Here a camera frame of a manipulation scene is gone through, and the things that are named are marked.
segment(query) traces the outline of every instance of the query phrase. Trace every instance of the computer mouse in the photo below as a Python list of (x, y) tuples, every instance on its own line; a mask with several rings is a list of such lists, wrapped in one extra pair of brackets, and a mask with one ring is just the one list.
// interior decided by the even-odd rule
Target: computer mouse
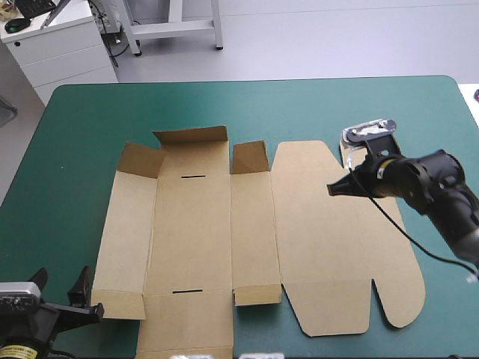
[(5, 24), (5, 31), (8, 34), (13, 34), (15, 32), (21, 31), (24, 28), (29, 27), (31, 24), (30, 19), (24, 19), (22, 17), (19, 17), (18, 19), (13, 19), (10, 20)]

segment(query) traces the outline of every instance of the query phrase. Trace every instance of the gray floor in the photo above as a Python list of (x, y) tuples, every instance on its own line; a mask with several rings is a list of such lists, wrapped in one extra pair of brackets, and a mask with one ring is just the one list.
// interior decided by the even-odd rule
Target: gray floor
[[(184, 3), (186, 19), (210, 14), (210, 0)], [(142, 41), (143, 56), (126, 52), (118, 58), (120, 82), (445, 74), (458, 83), (479, 83), (479, 0), (220, 0), (220, 5), (223, 51), (214, 49), (211, 36)], [(165, 0), (134, 0), (131, 7), (145, 23), (168, 13)], [(0, 94), (19, 108), (18, 118), (0, 128), (1, 203), (43, 112), (3, 45)]]

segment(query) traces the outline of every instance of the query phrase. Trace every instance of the cardboard box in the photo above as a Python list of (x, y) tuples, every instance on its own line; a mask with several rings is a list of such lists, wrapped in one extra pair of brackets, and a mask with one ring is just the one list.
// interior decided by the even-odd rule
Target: cardboard box
[(154, 132), (127, 144), (103, 231), (93, 301), (146, 319), (138, 356), (232, 356), (237, 305), (281, 302), (263, 142), (234, 148), (224, 126)]
[(154, 135), (123, 150), (92, 293), (146, 319), (138, 356), (230, 358), (234, 303), (279, 303), (281, 283), (311, 336), (365, 331), (373, 279), (392, 325), (421, 311), (409, 243), (366, 199), (327, 195), (345, 170), (323, 142), (280, 144), (271, 172), (262, 141), (238, 144), (230, 171), (224, 126)]

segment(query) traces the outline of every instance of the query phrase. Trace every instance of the green table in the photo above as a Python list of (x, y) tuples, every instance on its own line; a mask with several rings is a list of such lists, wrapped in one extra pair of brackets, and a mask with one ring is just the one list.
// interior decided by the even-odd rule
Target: green table
[[(322, 139), (339, 158), (344, 127), (381, 117), (397, 121), (406, 155), (441, 147), (457, 155), (479, 192), (479, 130), (456, 83), (444, 76), (59, 88), (0, 209), (0, 281), (25, 280), (45, 266), (51, 274), (45, 298), (66, 303), (83, 265), (95, 266), (123, 145), (156, 146), (152, 129), (225, 124), (232, 144), (265, 139), (270, 158), (281, 141)], [(402, 201), (400, 210), (409, 233), (452, 255), (426, 218)], [(479, 355), (479, 285), (467, 284), (463, 269), (416, 254), (427, 300), (407, 328), (389, 327), (373, 295), (366, 334), (308, 338), (284, 297), (281, 305), (235, 310), (235, 355)], [(106, 321), (62, 334), (56, 347), (81, 356), (132, 357), (137, 330), (135, 321)]]

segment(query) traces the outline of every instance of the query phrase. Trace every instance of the white cabinet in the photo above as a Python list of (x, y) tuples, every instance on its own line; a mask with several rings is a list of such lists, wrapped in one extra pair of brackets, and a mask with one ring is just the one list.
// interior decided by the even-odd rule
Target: white cabinet
[(0, 23), (1, 40), (45, 104), (61, 85), (118, 82), (86, 0), (71, 0), (40, 29), (45, 18), (34, 18), (16, 34), (7, 34)]

